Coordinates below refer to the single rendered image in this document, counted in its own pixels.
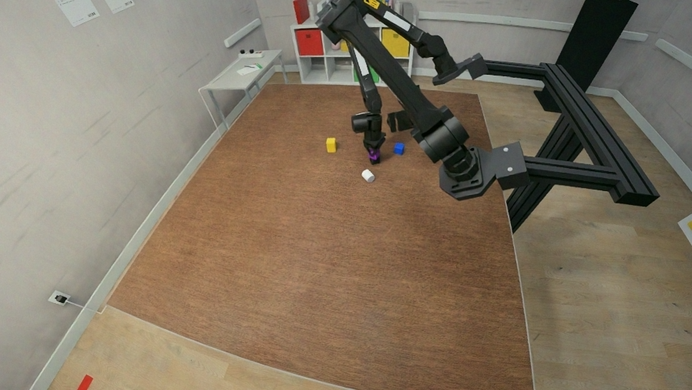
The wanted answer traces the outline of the white cylinder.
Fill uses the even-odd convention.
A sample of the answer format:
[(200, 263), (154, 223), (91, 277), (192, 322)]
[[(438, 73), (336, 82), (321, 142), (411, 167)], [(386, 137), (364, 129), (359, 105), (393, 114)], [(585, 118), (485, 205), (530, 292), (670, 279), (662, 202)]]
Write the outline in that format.
[(365, 170), (365, 171), (362, 173), (362, 176), (363, 176), (369, 183), (372, 182), (372, 181), (374, 180), (374, 178), (375, 178), (375, 176), (374, 176), (369, 170)]

